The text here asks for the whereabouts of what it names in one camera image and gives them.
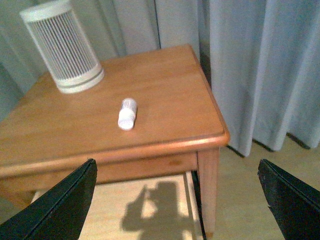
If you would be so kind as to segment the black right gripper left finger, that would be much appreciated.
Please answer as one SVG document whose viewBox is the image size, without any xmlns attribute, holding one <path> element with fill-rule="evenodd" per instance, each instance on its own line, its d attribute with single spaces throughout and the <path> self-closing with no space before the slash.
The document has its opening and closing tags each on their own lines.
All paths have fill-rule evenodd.
<svg viewBox="0 0 320 240">
<path fill-rule="evenodd" d="M 89 159 L 0 225 L 2 240 L 77 240 L 91 206 L 97 164 Z"/>
</svg>

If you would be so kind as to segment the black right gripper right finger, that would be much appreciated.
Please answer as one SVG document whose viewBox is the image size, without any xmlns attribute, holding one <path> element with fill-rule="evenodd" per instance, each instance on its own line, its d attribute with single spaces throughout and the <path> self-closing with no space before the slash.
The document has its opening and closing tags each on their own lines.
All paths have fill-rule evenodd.
<svg viewBox="0 0 320 240">
<path fill-rule="evenodd" d="M 320 192 L 267 159 L 257 172 L 264 196 L 286 240 L 320 238 Z"/>
</svg>

